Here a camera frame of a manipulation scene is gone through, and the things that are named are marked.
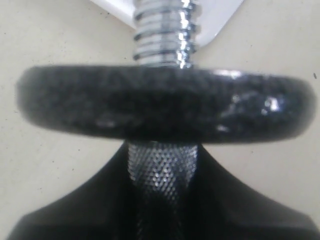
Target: beige surface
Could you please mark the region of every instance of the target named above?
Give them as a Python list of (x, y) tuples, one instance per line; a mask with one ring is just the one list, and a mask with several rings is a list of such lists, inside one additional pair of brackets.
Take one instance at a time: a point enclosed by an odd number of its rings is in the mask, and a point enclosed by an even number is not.
[[(195, 58), (202, 67), (302, 77), (319, 93), (319, 12), (319, 0), (246, 0)], [(131, 64), (132, 35), (86, 0), (0, 1), (0, 239), (22, 215), (80, 186), (121, 144), (28, 125), (15, 106), (15, 82), (37, 64)], [(241, 180), (320, 226), (319, 120), (298, 139), (208, 149)]]

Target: chrome threaded rod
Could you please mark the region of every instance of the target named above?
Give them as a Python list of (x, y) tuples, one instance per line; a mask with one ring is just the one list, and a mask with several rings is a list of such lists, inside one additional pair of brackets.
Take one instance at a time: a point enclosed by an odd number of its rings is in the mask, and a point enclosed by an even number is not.
[[(133, 56), (137, 63), (148, 67), (193, 67), (196, 9), (193, 0), (137, 0), (137, 49)], [(197, 152), (197, 145), (129, 142), (128, 171), (139, 204), (137, 239), (185, 239), (183, 208), (196, 171)], [(153, 221), (157, 217), (161, 223)]]

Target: shiny chrome metal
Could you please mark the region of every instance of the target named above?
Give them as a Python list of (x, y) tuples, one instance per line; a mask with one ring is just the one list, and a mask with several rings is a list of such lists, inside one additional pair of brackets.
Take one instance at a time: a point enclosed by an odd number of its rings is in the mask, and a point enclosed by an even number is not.
[[(191, 68), (197, 50), (195, 35), (197, 4), (193, 0), (137, 0), (134, 20), (136, 51), (133, 58), (148, 67)], [(183, 240), (181, 214), (184, 196), (197, 167), (197, 145), (161, 142), (130, 142), (128, 172), (140, 193), (137, 238), (152, 238), (152, 222), (145, 209), (155, 199), (167, 206), (166, 216), (175, 229), (167, 229), (168, 240)]]

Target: black plastic base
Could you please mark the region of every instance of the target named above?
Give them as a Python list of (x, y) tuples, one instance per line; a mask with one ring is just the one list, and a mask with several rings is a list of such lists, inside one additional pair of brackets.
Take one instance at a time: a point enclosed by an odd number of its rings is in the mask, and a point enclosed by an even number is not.
[[(8, 240), (134, 240), (136, 204), (127, 159), (125, 143), (79, 189), (25, 216)], [(186, 240), (320, 240), (308, 216), (249, 188), (202, 146), (186, 215)]]

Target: black rubber disc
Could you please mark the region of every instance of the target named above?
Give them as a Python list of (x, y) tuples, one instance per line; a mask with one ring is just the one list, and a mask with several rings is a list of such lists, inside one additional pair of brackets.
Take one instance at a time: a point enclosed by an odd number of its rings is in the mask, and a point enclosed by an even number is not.
[(295, 137), (316, 98), (301, 80), (232, 70), (43, 66), (17, 85), (33, 124), (88, 136), (188, 143)]

